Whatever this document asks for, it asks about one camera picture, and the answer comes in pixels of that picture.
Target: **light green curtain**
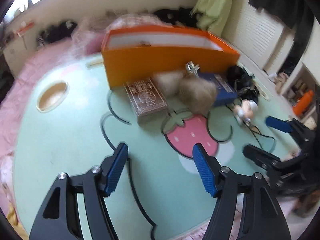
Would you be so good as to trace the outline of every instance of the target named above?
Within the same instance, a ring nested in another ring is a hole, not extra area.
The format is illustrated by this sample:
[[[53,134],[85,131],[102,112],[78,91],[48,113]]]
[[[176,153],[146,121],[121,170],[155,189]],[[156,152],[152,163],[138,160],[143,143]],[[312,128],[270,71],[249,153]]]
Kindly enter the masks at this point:
[[[198,0],[193,12],[203,15],[198,21],[198,27],[202,30],[221,36],[231,9],[232,0]]]

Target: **table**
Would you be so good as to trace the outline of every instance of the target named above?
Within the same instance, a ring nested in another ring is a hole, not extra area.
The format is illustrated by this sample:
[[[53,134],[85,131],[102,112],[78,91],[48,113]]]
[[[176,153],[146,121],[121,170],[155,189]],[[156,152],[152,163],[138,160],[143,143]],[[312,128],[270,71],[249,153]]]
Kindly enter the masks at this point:
[[[42,78],[30,96],[14,162],[17,209],[28,233],[59,172],[65,171],[70,176],[85,173],[113,153],[99,127],[101,116],[109,111],[109,87],[103,63],[90,66],[90,62],[99,59],[101,56],[95,55],[71,65],[58,66]],[[59,80],[69,84],[65,100],[52,111],[39,112],[36,109],[38,97],[49,84]],[[287,119],[288,115],[281,112],[271,94],[267,90],[265,92],[271,100],[260,99],[254,124],[262,133],[276,138],[273,153],[283,157],[296,147],[295,143],[289,135],[268,128],[264,119],[267,115]],[[177,99],[168,102],[171,110],[178,112],[185,108]],[[132,124],[124,124],[111,116],[104,127],[115,146],[124,141],[129,147],[138,197],[149,217],[158,225],[155,238],[175,238],[210,218],[216,200],[204,190],[193,161],[178,154],[161,133],[166,114],[138,126],[124,88],[114,89],[110,105],[117,115]],[[230,126],[233,127],[231,141],[219,143],[217,152],[214,152],[221,165],[246,175],[263,172],[242,155],[244,145],[258,144],[247,128],[237,124],[232,112],[224,106],[214,108],[207,122],[211,135],[220,140],[228,137]],[[270,147],[270,141],[261,139],[261,143]],[[79,195],[78,199],[84,238],[91,239],[83,197]],[[150,239],[151,226],[134,201],[127,166],[116,191],[105,201],[120,240]]]

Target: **blue rubber pad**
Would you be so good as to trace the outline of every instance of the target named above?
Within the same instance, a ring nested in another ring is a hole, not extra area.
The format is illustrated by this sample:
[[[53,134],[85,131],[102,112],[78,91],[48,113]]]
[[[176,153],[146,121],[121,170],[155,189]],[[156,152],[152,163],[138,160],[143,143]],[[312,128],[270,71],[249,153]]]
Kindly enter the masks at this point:
[[[204,156],[201,153],[201,150],[197,145],[194,145],[192,149],[192,157],[196,164],[206,192],[210,193],[212,197],[215,197],[217,188],[214,183],[214,174],[210,170],[209,165],[207,164]]]
[[[286,133],[292,132],[292,126],[288,124],[286,121],[274,118],[272,116],[268,116],[265,122],[267,126],[275,128],[279,131]]]
[[[120,152],[118,153],[116,159],[114,160],[112,167],[107,176],[107,185],[105,188],[105,192],[110,195],[112,192],[116,190],[116,186],[120,179],[120,175],[124,168],[125,162],[128,159],[128,147],[124,145]]]

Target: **open orange box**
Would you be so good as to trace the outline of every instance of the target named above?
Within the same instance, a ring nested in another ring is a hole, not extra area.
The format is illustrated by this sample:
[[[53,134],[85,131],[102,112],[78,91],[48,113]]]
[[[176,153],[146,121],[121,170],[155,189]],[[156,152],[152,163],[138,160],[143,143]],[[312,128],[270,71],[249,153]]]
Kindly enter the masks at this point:
[[[240,56],[210,33],[158,25],[111,30],[101,52],[110,88],[154,72],[184,69],[189,61],[199,64],[202,72],[223,73]]]

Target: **metal bolt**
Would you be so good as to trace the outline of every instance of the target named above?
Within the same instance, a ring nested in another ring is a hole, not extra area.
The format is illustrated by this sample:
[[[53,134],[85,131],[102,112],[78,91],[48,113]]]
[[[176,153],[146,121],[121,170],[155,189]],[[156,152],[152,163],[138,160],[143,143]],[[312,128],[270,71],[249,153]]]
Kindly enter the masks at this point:
[[[282,186],[282,184],[283,184],[283,181],[278,180],[278,182],[276,183],[276,186],[277,186],[277,187],[281,187],[281,186]]]
[[[221,171],[224,173],[228,173],[230,171],[230,169],[227,166],[222,166]]]
[[[256,177],[256,179],[262,179],[262,174],[259,172],[256,172],[254,176]]]
[[[101,168],[99,166],[93,166],[91,168],[92,173],[99,173],[101,171]]]
[[[58,178],[59,179],[65,179],[67,177],[67,174],[65,173],[65,172],[60,172],[59,174],[58,174]]]

